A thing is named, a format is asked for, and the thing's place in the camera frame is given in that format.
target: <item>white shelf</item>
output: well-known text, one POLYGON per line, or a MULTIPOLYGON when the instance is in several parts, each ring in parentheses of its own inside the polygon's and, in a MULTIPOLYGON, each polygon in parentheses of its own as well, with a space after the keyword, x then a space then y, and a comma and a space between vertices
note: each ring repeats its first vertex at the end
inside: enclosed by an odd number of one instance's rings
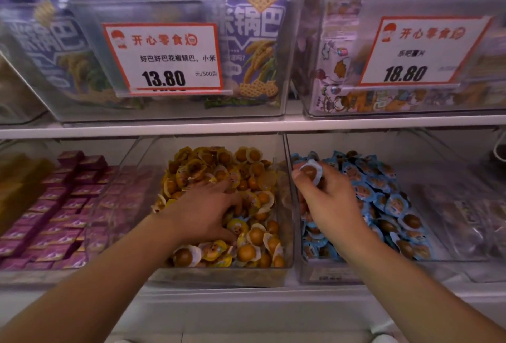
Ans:
POLYGON ((351 129, 392 129, 416 127, 506 125, 506 113, 433 113, 389 116, 346 116, 311 119, 300 114, 301 103, 289 102, 287 114, 274 118, 225 118, 145 122, 94 122, 62 125, 45 115, 28 125, 0 126, 0 139, 85 138, 138 135, 191 135, 274 133, 278 131, 321 131, 351 129))

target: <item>price text 18.80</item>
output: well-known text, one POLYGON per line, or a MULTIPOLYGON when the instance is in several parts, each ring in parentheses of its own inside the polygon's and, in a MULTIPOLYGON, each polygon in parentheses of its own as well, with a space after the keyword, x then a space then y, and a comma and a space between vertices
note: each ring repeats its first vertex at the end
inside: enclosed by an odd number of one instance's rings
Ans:
POLYGON ((145 71, 142 76, 146 78, 146 83, 149 87, 151 86, 184 86, 186 84, 185 75, 183 72, 176 70, 174 73, 166 71, 163 73, 165 82, 160 79, 160 75, 156 71, 145 71))
POLYGON ((410 66, 406 73, 402 75, 404 68, 402 66, 389 67, 386 72, 387 75, 383 82, 420 82, 427 71, 427 66, 410 66))

